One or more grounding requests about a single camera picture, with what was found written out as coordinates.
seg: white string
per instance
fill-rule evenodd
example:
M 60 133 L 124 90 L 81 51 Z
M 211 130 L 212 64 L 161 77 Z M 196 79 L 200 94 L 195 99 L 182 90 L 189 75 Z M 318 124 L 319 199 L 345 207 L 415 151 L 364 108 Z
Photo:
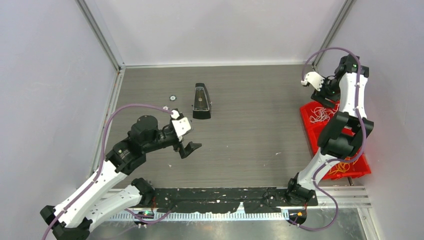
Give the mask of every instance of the white string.
M 334 114 L 337 113 L 338 110 L 339 110 L 338 103 L 336 104 L 335 109 L 329 109 L 322 106 L 317 106 L 315 107 L 314 110 L 311 110 L 311 112 L 315 114 L 315 116 L 310 116 L 309 121 L 313 124 L 328 121 L 330 120 L 332 116 L 334 116 Z

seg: white wall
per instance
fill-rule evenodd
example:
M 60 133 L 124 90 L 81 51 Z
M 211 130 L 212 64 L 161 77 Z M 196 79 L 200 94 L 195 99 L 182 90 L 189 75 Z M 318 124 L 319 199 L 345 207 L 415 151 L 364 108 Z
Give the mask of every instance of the white wall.
M 361 179 L 384 240 L 422 239 L 424 180 L 424 2 L 357 1 L 332 46 L 369 67 L 365 108 L 375 127 L 366 145 L 372 174 Z M 329 75 L 343 53 L 328 52 Z
M 127 66 L 290 64 L 320 48 L 343 0 L 95 0 Z
M 73 0 L 2 2 L 0 25 L 0 239 L 40 239 L 89 174 L 116 73 Z

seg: gray table surface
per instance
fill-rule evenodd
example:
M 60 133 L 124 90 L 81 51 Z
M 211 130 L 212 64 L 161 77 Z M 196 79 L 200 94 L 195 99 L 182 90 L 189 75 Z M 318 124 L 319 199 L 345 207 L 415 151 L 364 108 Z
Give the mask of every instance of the gray table surface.
M 287 186 L 310 162 L 312 153 L 299 107 L 311 101 L 311 87 L 300 84 L 301 65 L 168 67 L 126 69 L 117 107 L 145 103 L 178 108 L 192 118 L 196 83 L 204 83 L 212 118 L 193 119 L 184 137 L 203 146 L 186 159 L 172 148 L 151 152 L 147 162 L 116 185 L 144 178 L 160 188 Z M 176 101 L 169 97 L 175 95 Z M 112 123 L 106 150 L 127 136 L 142 115 L 153 115 L 159 127 L 169 115 L 130 108 Z M 321 185 L 347 185 L 345 179 Z

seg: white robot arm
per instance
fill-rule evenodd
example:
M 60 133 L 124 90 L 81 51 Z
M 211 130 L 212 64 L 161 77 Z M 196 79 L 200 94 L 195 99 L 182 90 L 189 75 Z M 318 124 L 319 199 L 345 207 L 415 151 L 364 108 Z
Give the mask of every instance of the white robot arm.
M 309 72 L 301 81 L 302 85 L 312 85 L 315 88 L 311 98 L 324 107 L 333 108 L 336 101 L 340 101 L 340 104 L 338 112 L 324 127 L 318 138 L 318 151 L 307 167 L 288 183 L 286 196 L 293 204 L 306 204 L 314 196 L 316 189 L 314 181 L 318 184 L 324 175 L 340 162 L 334 159 L 352 157 L 358 152 L 362 146 L 363 132 L 356 110 L 359 111 L 364 122 L 366 136 L 374 127 L 374 123 L 367 120 L 364 109 L 364 90 L 368 81 L 369 68 L 361 66 L 359 83 L 357 83 L 358 66 L 355 59 L 347 55 L 341 58 L 334 73 L 334 76 L 323 77 L 317 72 Z M 353 136 L 343 133 L 344 128 L 350 129 Z
M 193 130 L 190 120 L 177 109 L 172 111 L 169 125 L 158 129 L 158 120 L 150 115 L 141 116 L 128 132 L 128 137 L 115 144 L 106 155 L 101 168 L 85 181 L 69 198 L 56 206 L 45 206 L 40 214 L 58 240 L 85 240 L 102 222 L 120 211 L 141 204 L 147 206 L 154 197 L 153 187 L 143 178 L 137 178 L 121 192 L 100 201 L 117 183 L 125 179 L 136 168 L 146 162 L 146 154 L 173 146 L 180 157 L 188 157 L 202 144 L 189 142 L 183 146 L 183 136 Z M 77 200 L 68 209 L 65 207 Z

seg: red crate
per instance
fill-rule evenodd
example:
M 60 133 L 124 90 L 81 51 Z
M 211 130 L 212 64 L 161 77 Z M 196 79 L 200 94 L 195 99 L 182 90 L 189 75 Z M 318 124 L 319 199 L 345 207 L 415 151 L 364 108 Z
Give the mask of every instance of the red crate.
M 316 101 L 312 101 L 308 104 L 305 104 L 304 106 L 300 108 L 300 114 L 303 120 L 303 125 L 305 127 L 313 154 L 317 153 L 318 151 L 318 137 L 320 136 L 321 131 L 324 129 L 325 125 L 328 122 L 328 121 L 316 122 L 316 123 L 310 122 L 310 116 L 315 116 L 313 115 L 314 113 L 312 111 L 316 107 L 322 107 L 322 105 Z M 353 135 L 352 131 L 350 131 L 349 129 L 343 129 L 343 133 Z M 327 174 L 325 174 L 325 176 L 322 179 L 336 180 L 336 179 L 340 179 L 344 177 L 359 178 L 366 174 L 371 173 L 371 170 L 367 164 L 367 159 L 365 155 L 362 155 L 355 163 L 350 163 L 349 167 L 350 167 L 349 170 L 347 170 L 344 173 L 338 172 L 338 173 L 329 174 L 333 170 L 337 169 L 337 164 L 336 164 L 335 166 L 333 166 L 333 168 L 330 171 L 328 171 Z

